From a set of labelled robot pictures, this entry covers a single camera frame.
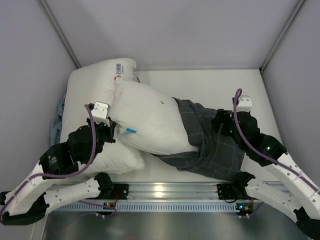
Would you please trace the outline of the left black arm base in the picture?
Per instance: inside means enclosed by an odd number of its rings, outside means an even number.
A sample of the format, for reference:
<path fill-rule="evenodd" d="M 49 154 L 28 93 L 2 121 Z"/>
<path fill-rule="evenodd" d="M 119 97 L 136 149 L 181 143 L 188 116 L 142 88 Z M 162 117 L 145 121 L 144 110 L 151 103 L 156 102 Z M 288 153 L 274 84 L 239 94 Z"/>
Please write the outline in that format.
<path fill-rule="evenodd" d="M 128 194 L 128 184 L 116 183 L 108 186 L 103 186 L 97 198 L 101 200 L 127 200 Z"/>

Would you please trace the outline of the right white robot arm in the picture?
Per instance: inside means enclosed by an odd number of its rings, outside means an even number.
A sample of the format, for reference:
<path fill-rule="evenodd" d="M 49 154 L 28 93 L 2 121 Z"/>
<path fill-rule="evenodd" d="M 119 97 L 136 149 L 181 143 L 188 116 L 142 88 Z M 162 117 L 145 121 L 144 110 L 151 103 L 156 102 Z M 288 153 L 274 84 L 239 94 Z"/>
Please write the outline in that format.
<path fill-rule="evenodd" d="M 255 199 L 286 215 L 312 240 L 320 238 L 320 188 L 298 167 L 288 150 L 273 136 L 264 134 L 249 112 L 219 109 L 214 130 L 234 140 L 274 181 L 263 181 L 248 172 L 230 183 L 218 184 L 219 199 L 233 203 Z"/>

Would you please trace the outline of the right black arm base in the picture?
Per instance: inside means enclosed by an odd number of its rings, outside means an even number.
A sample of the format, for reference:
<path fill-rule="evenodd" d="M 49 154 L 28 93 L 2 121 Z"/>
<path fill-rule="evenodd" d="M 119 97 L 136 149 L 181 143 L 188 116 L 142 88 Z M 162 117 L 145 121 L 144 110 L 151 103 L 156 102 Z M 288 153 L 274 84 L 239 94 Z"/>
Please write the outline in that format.
<path fill-rule="evenodd" d="M 217 193 L 220 200 L 249 200 L 245 187 L 237 183 L 220 183 L 217 185 Z"/>

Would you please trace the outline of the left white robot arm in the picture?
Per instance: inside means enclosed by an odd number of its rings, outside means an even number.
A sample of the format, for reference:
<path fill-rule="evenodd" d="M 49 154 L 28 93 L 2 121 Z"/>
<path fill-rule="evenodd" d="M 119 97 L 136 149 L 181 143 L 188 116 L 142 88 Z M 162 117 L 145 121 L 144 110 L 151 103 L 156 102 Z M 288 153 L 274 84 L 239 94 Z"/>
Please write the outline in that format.
<path fill-rule="evenodd" d="M 78 184 L 65 184 L 85 175 L 104 144 L 115 143 L 113 131 L 113 126 L 88 120 L 87 125 L 70 133 L 67 141 L 51 146 L 22 184 L 1 192 L 0 222 L 5 226 L 30 225 L 64 205 L 112 195 L 114 185 L 107 173 L 96 172 Z"/>

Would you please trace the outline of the dark grey checked pillowcase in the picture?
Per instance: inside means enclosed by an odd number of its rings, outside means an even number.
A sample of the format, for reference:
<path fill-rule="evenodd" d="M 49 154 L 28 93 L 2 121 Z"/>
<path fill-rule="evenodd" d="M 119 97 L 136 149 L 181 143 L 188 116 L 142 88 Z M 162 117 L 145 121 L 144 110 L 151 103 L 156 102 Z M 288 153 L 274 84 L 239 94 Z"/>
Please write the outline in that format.
<path fill-rule="evenodd" d="M 220 129 L 213 129 L 212 122 L 218 111 L 191 100 L 177 98 L 175 101 L 188 142 L 198 151 L 156 157 L 179 171 L 229 182 L 240 178 L 245 153 L 230 136 L 222 135 Z"/>

